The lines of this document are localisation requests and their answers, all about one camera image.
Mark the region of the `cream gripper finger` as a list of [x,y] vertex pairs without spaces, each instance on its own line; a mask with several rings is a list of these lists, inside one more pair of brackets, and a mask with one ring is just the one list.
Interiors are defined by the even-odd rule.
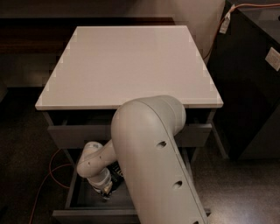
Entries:
[[110,195],[111,195],[111,190],[112,190],[112,185],[108,185],[105,188],[101,190],[101,196],[105,199],[108,200]]

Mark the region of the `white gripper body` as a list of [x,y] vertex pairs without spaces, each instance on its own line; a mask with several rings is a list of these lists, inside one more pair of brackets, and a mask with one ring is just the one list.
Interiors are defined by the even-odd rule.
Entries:
[[98,175],[88,178],[87,181],[98,193],[101,193],[103,188],[112,184],[108,168],[104,168]]

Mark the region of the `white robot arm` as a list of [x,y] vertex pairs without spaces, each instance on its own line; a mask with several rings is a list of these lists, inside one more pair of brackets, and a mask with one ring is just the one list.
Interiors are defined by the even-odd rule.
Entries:
[[88,143],[77,172],[105,189],[106,167],[116,161],[141,224],[208,224],[174,140],[185,122],[184,106],[169,95],[128,101],[113,116],[111,140]]

